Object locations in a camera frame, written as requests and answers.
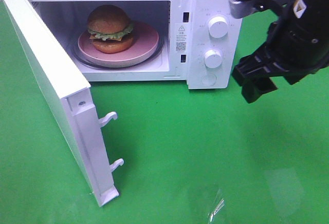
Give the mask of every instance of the lettuce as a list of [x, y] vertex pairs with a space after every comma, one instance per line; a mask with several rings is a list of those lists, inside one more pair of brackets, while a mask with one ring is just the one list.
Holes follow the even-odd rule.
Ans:
[[127, 35], [130, 32], [132, 32], [133, 29], [134, 29], [134, 23], [130, 23], [127, 27], [124, 28], [124, 30], [113, 34], [103, 34], [97, 31], [90, 30], [89, 28], [88, 28], [88, 32], [94, 35], [94, 37], [105, 41], [106, 39], [120, 39], [124, 35]]

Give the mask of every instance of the hamburger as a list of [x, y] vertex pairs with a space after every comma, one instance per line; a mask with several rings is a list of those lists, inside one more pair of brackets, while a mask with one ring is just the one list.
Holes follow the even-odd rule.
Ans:
[[89, 15], [87, 26], [93, 46], [103, 53], [121, 52], [133, 43], [134, 24], [119, 7], [97, 7]]

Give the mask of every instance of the qr code sticker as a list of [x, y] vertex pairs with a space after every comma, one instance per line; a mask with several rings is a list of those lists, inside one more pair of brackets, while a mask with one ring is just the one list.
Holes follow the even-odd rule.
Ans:
[[186, 42], [176, 43], [176, 51], [186, 51]]

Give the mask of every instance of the sesame bun top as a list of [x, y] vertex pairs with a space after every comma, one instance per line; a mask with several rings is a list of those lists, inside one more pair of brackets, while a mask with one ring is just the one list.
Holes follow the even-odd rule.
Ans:
[[88, 17], [88, 29], [102, 33], [113, 34], [124, 30], [130, 23], [127, 14], [119, 7], [103, 5], [97, 7]]

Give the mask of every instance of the green surface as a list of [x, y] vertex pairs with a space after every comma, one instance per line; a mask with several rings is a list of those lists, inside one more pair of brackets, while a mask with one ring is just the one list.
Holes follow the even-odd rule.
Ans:
[[[275, 19], [244, 20], [235, 62]], [[92, 83], [120, 196], [97, 206], [0, 4], [0, 223], [328, 223], [328, 69], [247, 104], [185, 82]]]

